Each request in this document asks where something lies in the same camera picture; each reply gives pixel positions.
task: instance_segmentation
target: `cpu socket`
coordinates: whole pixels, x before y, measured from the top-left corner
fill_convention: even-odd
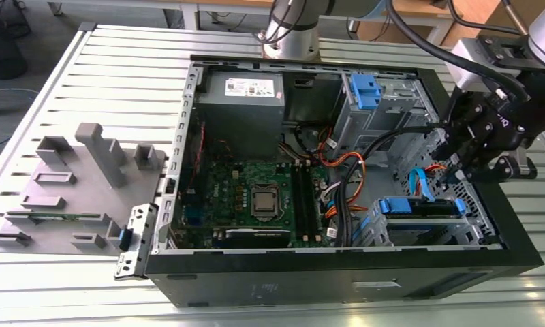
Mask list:
[[[251,187],[251,215],[263,222],[279,217],[279,186],[255,184]]]

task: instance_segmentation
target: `green motherboard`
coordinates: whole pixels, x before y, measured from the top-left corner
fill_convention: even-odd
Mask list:
[[[231,229],[285,230],[291,247],[324,247],[319,196],[325,188],[323,167],[291,163],[213,163],[201,205],[188,205],[175,226],[179,247],[220,247]]]

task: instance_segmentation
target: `power supply label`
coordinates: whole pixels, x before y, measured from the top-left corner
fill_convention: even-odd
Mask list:
[[[275,97],[275,81],[229,78],[224,94],[228,97]]]

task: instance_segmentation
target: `orange wires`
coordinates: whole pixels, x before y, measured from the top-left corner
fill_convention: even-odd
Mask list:
[[[429,165],[424,171],[425,172],[433,172],[436,170],[443,170],[447,169],[447,166],[443,166],[441,164],[435,163],[433,165]],[[419,196],[421,194],[421,188],[420,188],[420,180],[416,180],[416,191],[415,191],[415,196]]]

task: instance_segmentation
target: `ram slot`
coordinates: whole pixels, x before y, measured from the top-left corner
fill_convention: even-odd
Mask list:
[[[292,189],[292,209],[295,212],[297,240],[307,240],[308,238],[308,233],[307,233],[308,220],[305,217],[304,201],[303,201],[303,195],[301,195],[303,194],[301,168],[297,166],[291,167],[291,189]]]
[[[312,184],[309,168],[301,168],[301,201],[304,205],[305,213],[305,226],[309,242],[316,242],[316,236],[319,235],[317,227],[317,215],[316,215],[316,193]]]

